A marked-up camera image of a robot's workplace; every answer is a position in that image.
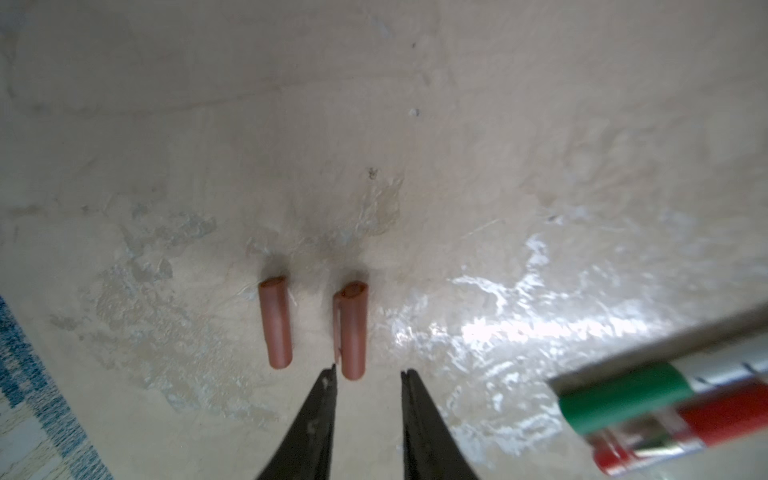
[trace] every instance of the brown pen cap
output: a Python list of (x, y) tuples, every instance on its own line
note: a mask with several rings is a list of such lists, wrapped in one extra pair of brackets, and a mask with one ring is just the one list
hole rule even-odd
[(275, 276), (259, 283), (259, 302), (270, 365), (274, 369), (284, 369), (293, 360), (286, 277)]
[(357, 380), (366, 372), (368, 285), (348, 283), (333, 296), (333, 348), (341, 373)]

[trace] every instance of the concrete floor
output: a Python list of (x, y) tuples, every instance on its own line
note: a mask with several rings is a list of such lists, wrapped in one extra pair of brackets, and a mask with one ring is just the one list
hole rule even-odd
[(115, 478), (254, 477), (351, 276), (334, 478), (402, 477), (404, 367), (482, 478), (601, 478), (547, 380), (768, 297), (760, 0), (2, 0), (0, 28), (0, 295)]

